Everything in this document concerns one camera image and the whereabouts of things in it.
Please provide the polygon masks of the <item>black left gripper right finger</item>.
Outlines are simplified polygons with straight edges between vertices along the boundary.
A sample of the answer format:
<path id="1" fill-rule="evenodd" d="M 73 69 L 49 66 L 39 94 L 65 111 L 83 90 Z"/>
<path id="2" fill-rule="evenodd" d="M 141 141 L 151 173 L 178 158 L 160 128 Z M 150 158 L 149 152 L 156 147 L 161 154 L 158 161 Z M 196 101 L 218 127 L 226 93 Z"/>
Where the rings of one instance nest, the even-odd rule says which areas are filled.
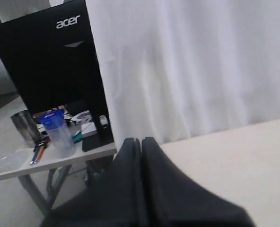
<path id="1" fill-rule="evenodd" d="M 153 227 L 253 227 L 246 210 L 184 174 L 153 137 L 142 141 L 141 168 Z"/>

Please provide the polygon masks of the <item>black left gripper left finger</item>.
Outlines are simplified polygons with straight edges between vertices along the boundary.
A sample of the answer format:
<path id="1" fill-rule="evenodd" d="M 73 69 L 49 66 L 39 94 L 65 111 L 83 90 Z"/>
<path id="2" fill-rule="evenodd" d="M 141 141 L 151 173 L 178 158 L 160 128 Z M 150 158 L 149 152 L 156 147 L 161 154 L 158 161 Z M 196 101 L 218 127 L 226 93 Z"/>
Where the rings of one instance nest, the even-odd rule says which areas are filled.
<path id="1" fill-rule="evenodd" d="M 140 142 L 124 140 L 116 158 L 88 189 L 55 208 L 43 227 L 144 227 Z"/>

